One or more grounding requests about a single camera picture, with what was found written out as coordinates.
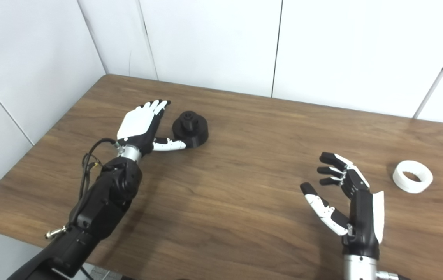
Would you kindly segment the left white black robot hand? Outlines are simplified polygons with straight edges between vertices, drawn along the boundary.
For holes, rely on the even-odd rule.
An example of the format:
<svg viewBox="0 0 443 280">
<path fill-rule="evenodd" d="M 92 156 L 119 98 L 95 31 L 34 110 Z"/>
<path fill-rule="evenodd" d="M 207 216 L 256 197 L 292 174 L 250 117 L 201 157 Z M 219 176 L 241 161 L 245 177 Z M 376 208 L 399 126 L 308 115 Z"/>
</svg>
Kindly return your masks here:
<svg viewBox="0 0 443 280">
<path fill-rule="evenodd" d="M 152 151 L 174 151 L 186 149 L 182 140 L 158 138 L 156 133 L 169 100 L 154 100 L 128 112 L 117 132 L 117 142 L 121 146 L 138 149 L 141 156 Z"/>
</svg>

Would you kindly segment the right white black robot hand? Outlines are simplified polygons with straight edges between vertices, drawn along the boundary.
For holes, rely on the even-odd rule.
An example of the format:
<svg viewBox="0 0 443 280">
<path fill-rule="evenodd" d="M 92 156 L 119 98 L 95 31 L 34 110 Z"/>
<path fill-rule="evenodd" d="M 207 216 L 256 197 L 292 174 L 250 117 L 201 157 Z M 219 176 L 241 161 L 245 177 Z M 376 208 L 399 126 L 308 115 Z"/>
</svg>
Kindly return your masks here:
<svg viewBox="0 0 443 280">
<path fill-rule="evenodd" d="M 383 191 L 373 193 L 370 184 L 352 161 L 331 152 L 322 152 L 324 166 L 316 170 L 324 174 L 322 186 L 338 186 L 350 201 L 349 214 L 341 213 L 318 195 L 309 182 L 300 189 L 321 221 L 341 236 L 344 255 L 378 260 L 385 227 L 385 197 Z"/>
</svg>

